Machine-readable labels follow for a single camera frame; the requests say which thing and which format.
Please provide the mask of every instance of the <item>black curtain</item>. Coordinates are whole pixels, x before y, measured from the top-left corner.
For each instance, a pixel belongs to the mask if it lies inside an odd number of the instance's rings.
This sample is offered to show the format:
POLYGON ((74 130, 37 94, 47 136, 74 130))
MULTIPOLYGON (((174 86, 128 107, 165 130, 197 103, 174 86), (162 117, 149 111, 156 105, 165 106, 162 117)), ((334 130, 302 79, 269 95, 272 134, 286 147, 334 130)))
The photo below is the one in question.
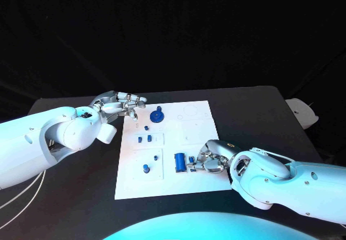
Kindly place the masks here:
POLYGON ((344 29, 326 2, 2 0, 2 120, 109 90, 273 85, 290 98, 344 52, 344 29))

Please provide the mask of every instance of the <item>small blue part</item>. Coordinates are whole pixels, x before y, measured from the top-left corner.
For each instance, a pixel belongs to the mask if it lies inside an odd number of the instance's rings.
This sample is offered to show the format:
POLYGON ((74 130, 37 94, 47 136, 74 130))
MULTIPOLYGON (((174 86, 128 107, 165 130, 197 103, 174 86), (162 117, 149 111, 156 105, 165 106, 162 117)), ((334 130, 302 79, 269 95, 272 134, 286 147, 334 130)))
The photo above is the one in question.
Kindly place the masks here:
POLYGON ((164 119, 165 119, 165 113, 164 113, 162 107, 159 106, 156 111, 151 113, 151 121, 153 123, 161 123, 164 119))
POLYGON ((148 174, 151 172, 151 167, 148 164, 143 165, 143 172, 148 174))
POLYGON ((187 172, 187 155, 184 153, 175 154, 175 172, 187 172))

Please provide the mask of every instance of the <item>white cable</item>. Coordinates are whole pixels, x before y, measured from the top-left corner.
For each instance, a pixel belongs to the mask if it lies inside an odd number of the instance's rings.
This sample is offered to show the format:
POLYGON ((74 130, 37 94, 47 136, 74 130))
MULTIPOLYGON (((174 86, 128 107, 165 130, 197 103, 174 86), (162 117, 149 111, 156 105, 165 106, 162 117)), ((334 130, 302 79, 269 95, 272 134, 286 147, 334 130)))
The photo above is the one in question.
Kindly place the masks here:
POLYGON ((44 183, 45 175, 47 175, 47 170, 44 171, 44 177, 42 177, 42 180, 41 180, 41 184, 40 184, 40 186, 38 186, 38 191, 37 191, 37 193, 35 193, 35 195, 34 195, 34 197, 32 197, 32 199, 31 199, 31 202, 28 203, 28 205, 25 206, 25 208, 24 208, 24 210, 19 212, 19 214, 15 216, 15 218, 0 227, 0 229, 18 218, 18 216, 22 214, 22 212, 24 212, 24 211, 27 210, 27 208, 30 207, 30 205, 31 205, 32 201, 35 200, 35 197, 37 197, 37 195, 38 195, 38 193, 40 193, 40 190, 41 190, 41 188, 42 188, 42 183, 44 183))
POLYGON ((38 175, 37 179, 34 180, 34 182, 31 183, 31 185, 28 186, 28 188, 22 191, 22 193, 21 193, 5 205, 0 206, 0 209, 2 209, 6 205, 9 205, 9 204, 19 198, 19 196, 28 191, 28 189, 30 189, 30 188, 32 187, 32 185, 37 183, 41 175, 42 175, 42 173, 38 175))

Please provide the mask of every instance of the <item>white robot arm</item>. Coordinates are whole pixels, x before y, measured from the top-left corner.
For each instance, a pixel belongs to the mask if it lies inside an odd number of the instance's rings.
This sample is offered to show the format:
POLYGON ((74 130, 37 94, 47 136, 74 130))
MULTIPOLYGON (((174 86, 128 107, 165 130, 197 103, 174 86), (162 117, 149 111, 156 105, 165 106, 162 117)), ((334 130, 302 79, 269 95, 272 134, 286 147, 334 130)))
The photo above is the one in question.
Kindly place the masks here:
POLYGON ((110 144, 119 116, 138 121, 148 99, 109 91, 90 106, 60 107, 0 124, 0 190, 22 183, 99 139, 110 144))
POLYGON ((346 167, 295 161, 259 148, 241 151, 220 140, 207 142, 190 167, 214 174, 230 168, 233 189, 254 207, 282 204, 303 216, 346 224, 346 167))

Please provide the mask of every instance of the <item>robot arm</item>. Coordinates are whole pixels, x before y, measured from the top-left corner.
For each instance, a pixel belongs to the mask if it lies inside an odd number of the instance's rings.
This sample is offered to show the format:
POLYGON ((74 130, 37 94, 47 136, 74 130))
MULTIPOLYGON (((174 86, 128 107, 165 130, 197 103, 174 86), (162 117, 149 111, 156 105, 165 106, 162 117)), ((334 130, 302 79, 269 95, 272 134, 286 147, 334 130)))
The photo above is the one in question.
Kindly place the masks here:
POLYGON ((117 129, 109 123, 119 116, 138 121, 135 107, 145 108, 148 99, 109 91, 90 106, 60 107, 0 124, 0 189, 51 168, 84 150, 99 139, 110 144, 117 129))
POLYGON ((254 207, 282 204, 303 216, 346 224, 346 167, 299 162, 259 148, 241 151, 220 140, 207 142, 194 164, 211 173, 230 169, 233 189, 254 207))

